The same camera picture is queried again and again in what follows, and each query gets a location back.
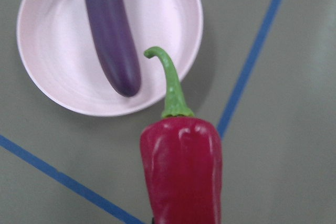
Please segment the red chili pepper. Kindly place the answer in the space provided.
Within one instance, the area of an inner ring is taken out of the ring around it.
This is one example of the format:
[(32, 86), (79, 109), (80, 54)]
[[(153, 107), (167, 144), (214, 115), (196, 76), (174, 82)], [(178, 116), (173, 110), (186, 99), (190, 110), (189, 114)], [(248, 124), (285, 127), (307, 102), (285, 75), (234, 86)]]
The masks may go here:
[(153, 223), (220, 223), (222, 144), (214, 126), (187, 106), (175, 66), (160, 47), (165, 107), (160, 121), (145, 128), (140, 151)]

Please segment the pink round plate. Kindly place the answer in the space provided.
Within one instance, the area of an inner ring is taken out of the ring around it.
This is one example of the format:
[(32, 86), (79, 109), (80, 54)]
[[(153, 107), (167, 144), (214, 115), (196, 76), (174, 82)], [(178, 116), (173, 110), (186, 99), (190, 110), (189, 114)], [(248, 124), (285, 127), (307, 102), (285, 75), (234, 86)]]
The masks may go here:
[(164, 71), (144, 51), (163, 48), (183, 79), (203, 33), (201, 0), (124, 0), (141, 68), (140, 91), (119, 95), (106, 79), (94, 49), (85, 0), (22, 0), (17, 44), (35, 85), (72, 111), (118, 116), (143, 110), (165, 96)]

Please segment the purple eggplant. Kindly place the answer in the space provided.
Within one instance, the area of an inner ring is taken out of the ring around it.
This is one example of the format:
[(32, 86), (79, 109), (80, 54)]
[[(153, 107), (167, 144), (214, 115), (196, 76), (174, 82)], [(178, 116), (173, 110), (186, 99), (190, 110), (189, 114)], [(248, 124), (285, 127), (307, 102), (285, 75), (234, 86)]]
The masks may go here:
[(136, 95), (141, 87), (138, 55), (123, 0), (85, 0), (102, 70), (116, 92)]

